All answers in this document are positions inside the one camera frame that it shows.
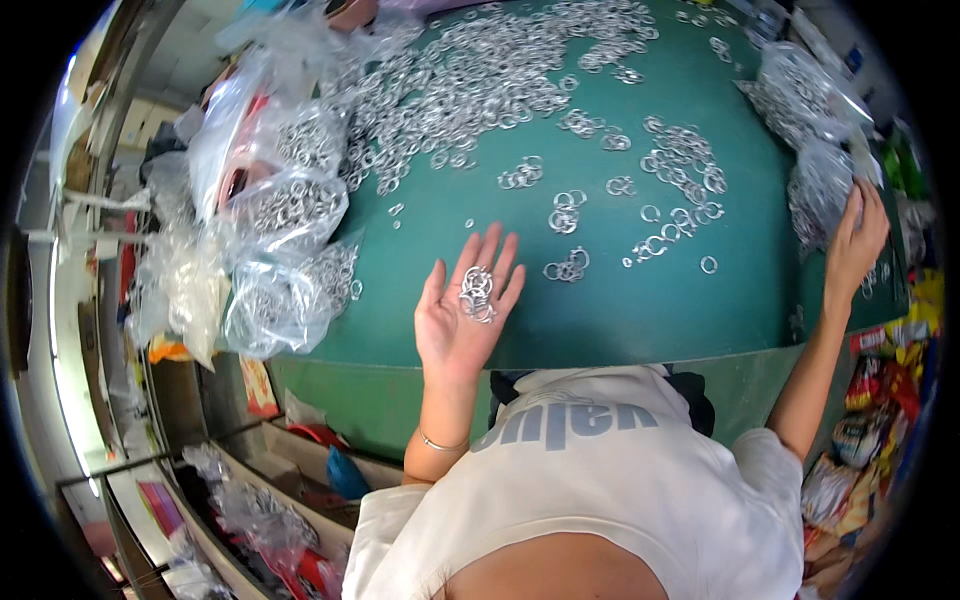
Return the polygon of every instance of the bracelet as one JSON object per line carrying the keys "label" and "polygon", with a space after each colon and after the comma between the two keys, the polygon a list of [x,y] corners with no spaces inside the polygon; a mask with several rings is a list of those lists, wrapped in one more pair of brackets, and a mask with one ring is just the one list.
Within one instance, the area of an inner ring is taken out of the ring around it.
{"label": "bracelet", "polygon": [[445,446],[445,445],[434,444],[433,442],[430,441],[430,438],[426,437],[426,436],[423,434],[423,430],[422,430],[422,429],[420,429],[419,427],[417,427],[417,431],[420,432],[420,439],[423,440],[423,443],[424,443],[424,444],[427,444],[428,446],[430,446],[430,447],[433,448],[434,450],[440,450],[441,452],[456,452],[456,451],[459,450],[460,448],[462,448],[462,447],[464,447],[465,445],[467,445],[467,442],[463,442],[462,444],[457,444],[457,445],[454,445],[454,446]]}

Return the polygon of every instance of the open palm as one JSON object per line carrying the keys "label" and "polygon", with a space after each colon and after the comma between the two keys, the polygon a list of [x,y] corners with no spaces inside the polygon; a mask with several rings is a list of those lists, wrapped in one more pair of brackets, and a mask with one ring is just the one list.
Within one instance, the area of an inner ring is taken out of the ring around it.
{"label": "open palm", "polygon": [[473,266],[489,269],[493,264],[502,233],[503,226],[499,222],[490,225],[483,239],[479,233],[473,233],[460,253],[446,288],[446,266],[440,259],[423,284],[423,295],[414,312],[414,329],[424,376],[458,382],[475,381],[490,358],[503,324],[523,289],[523,265],[513,269],[517,243],[515,233],[507,235],[503,250],[493,267],[490,304],[496,315],[492,322],[477,323],[472,320],[461,307],[459,296],[467,269]]}

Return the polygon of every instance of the green table surface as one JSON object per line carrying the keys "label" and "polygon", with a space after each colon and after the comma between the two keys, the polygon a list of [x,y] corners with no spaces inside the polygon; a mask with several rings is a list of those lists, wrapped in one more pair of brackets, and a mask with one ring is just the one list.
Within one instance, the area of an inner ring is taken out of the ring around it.
{"label": "green table surface", "polygon": [[[534,2],[538,10],[542,2]],[[505,3],[507,12],[524,14],[520,2]],[[434,260],[446,261],[448,272],[472,231],[483,231],[495,220],[519,234],[517,260],[527,265],[527,282],[490,359],[491,369],[547,369],[652,362],[672,362],[722,356],[801,342],[812,329],[823,289],[824,256],[816,253],[801,263],[790,225],[785,187],[795,162],[790,149],[770,133],[732,80],[753,79],[759,52],[737,28],[722,28],[711,19],[705,28],[680,23],[676,10],[696,8],[674,0],[650,0],[660,38],[647,43],[649,52],[622,61],[646,77],[644,84],[627,85],[612,76],[608,65],[591,75],[576,66],[596,40],[572,38],[565,67],[549,72],[557,82],[571,73],[580,85],[571,92],[570,108],[603,117],[630,136],[627,152],[602,150],[602,133],[580,139],[557,127],[560,114],[536,116],[511,130],[485,132],[471,154],[472,170],[440,171],[429,167],[429,155],[411,160],[410,175],[398,190],[376,195],[376,177],[369,177],[350,196],[350,208],[338,230],[365,230],[356,264],[363,280],[360,300],[330,325],[326,338],[307,360],[418,367],[413,311]],[[433,15],[444,25],[469,8]],[[415,42],[422,47],[442,29],[427,30]],[[708,40],[719,36],[731,46],[734,62],[721,62]],[[724,170],[729,191],[710,199],[726,214],[699,227],[692,238],[682,237],[669,250],[632,268],[621,259],[630,249],[658,233],[670,210],[692,209],[683,193],[639,168],[652,148],[653,135],[642,128],[650,114],[669,124],[695,124],[712,145]],[[513,171],[524,156],[543,157],[543,177],[533,187],[501,190],[497,176]],[[607,180],[631,176],[637,195],[611,196]],[[555,194],[581,189],[588,202],[570,235],[547,225]],[[902,249],[893,203],[887,199],[893,239]],[[387,209],[404,203],[392,217]],[[640,208],[660,209],[660,224],[640,218]],[[401,222],[393,228],[395,220]],[[474,229],[464,227],[467,219]],[[583,246],[590,255],[585,276],[576,283],[546,279],[548,262],[560,262]],[[890,248],[881,260],[890,260]],[[716,258],[718,269],[706,275],[701,257]],[[857,295],[850,330],[884,323],[905,314],[907,299],[900,291],[894,301],[891,283],[878,284],[867,301]],[[790,316],[804,309],[804,327],[791,328]]]}

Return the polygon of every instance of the hand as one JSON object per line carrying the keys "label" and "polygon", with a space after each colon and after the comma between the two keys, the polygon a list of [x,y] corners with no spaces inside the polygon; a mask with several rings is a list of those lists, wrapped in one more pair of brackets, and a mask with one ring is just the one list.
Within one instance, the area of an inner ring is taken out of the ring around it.
{"label": "hand", "polygon": [[[857,229],[856,218],[861,206],[863,221]],[[890,221],[876,188],[868,181],[854,177],[847,208],[827,250],[825,317],[841,320],[846,326],[853,295],[883,250],[889,230]]]}
{"label": "hand", "polygon": [[417,334],[417,352],[423,363],[423,378],[427,384],[440,382],[472,385],[475,388],[480,371],[500,337],[503,324],[520,297],[525,269],[523,265],[517,265],[511,276],[516,258],[516,234],[510,233],[492,271],[490,303],[496,311],[493,321],[477,323],[464,313],[460,305],[458,297],[464,274],[474,265],[487,269],[493,265],[501,233],[503,226],[497,222],[490,225],[482,241],[479,233],[470,235],[446,289],[446,266],[440,259],[437,259],[433,272],[423,284],[423,295],[414,312],[414,330]]}

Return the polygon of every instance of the woman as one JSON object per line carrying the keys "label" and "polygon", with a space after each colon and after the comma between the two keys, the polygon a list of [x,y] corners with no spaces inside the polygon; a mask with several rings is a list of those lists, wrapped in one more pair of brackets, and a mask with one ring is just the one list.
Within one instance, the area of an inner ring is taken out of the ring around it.
{"label": "woman", "polygon": [[637,366],[531,373],[468,447],[477,378],[525,273],[511,273],[511,233],[492,271],[496,316],[472,321],[460,284],[469,267],[494,265],[502,227],[471,235],[450,285],[438,260],[423,286],[420,426],[403,485],[363,499],[344,598],[793,598],[804,459],[853,294],[888,229],[876,190],[857,180],[813,335],[766,427],[730,450],[691,428],[664,373]]}

